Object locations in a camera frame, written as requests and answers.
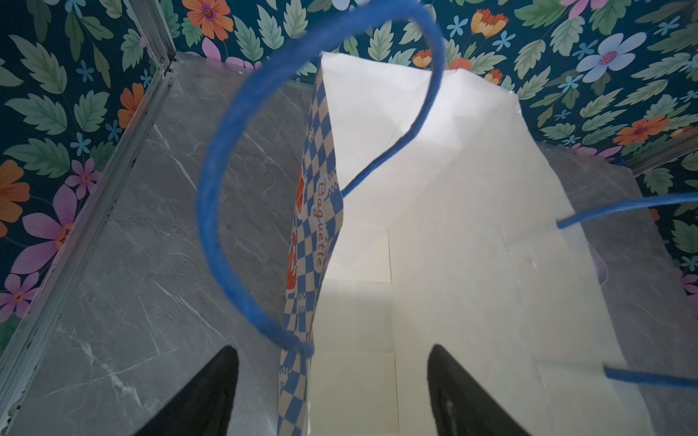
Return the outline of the blue checkered paper bag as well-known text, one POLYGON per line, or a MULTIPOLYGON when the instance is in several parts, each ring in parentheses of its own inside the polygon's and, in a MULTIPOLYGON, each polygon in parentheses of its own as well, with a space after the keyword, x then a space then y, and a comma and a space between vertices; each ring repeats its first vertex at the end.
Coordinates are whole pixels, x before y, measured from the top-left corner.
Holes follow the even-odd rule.
POLYGON ((445 69, 415 1, 373 1, 289 43, 238 90, 211 140, 196 218, 229 301, 281 351, 280 435, 438 435, 434 345, 529 435, 656 435, 650 395, 697 400, 697 372, 634 368, 578 213, 518 97, 445 69), (261 105, 318 58, 289 247, 285 310, 245 290, 219 239, 229 158, 261 105))

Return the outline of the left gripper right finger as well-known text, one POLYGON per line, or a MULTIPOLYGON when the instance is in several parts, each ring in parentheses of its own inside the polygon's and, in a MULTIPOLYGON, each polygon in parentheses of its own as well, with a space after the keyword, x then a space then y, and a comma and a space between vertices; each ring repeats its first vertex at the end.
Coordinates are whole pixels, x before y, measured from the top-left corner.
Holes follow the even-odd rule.
POLYGON ((427 382, 439 436, 529 435, 442 345, 429 354, 427 382))

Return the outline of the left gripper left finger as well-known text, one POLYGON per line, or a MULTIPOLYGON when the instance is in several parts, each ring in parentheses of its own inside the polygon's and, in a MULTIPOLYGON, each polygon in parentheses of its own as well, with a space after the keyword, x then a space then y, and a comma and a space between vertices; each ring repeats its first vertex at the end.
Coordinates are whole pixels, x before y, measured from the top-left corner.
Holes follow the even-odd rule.
POLYGON ((227 345, 136 436, 226 436, 238 376, 237 351, 227 345))

